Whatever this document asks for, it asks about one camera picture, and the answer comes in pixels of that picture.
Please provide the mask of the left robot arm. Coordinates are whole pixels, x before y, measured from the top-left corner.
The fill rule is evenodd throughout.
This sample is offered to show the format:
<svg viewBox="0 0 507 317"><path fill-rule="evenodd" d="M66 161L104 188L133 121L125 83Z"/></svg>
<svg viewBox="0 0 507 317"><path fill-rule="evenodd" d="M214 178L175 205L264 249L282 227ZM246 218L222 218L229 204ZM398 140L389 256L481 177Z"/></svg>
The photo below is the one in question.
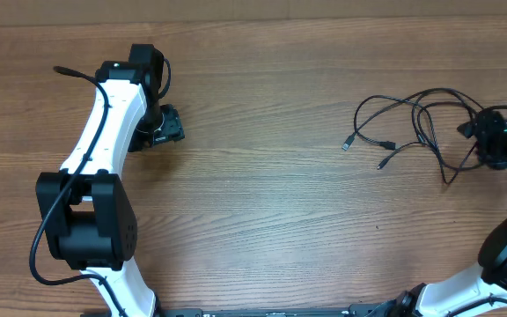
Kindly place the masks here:
<svg viewBox="0 0 507 317"><path fill-rule="evenodd" d="M178 111L160 101L169 91L169 61L151 44L132 45L127 61L105 61L92 76L55 72L95 87L81 137L58 171L35 186L41 223L28 265L49 286L89 280L109 316L160 316L158 295L136 264L136 215L121 182L130 152L184 139Z"/></svg>

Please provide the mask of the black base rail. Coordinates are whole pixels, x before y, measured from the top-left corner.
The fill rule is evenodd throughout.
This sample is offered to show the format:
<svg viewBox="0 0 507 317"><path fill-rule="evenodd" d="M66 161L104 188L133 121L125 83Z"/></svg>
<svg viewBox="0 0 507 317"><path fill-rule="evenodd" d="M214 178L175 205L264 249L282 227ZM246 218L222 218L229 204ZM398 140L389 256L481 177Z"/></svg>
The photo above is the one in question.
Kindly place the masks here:
<svg viewBox="0 0 507 317"><path fill-rule="evenodd" d="M395 316L393 302L383 304L352 304L344 308L245 309L203 311L190 309L160 309L154 317L387 317Z"/></svg>

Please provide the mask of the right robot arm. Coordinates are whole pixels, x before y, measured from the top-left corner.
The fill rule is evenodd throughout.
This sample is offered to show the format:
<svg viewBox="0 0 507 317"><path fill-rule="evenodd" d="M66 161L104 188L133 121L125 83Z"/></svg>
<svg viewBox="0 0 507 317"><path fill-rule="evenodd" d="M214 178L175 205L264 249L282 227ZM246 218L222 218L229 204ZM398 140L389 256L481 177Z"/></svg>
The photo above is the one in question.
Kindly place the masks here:
<svg viewBox="0 0 507 317"><path fill-rule="evenodd" d="M507 118L502 107L482 109L458 126L475 137L480 162L507 167ZM507 218L485 239L471 267L434 284L419 284L370 310L371 316L476 316L507 307Z"/></svg>

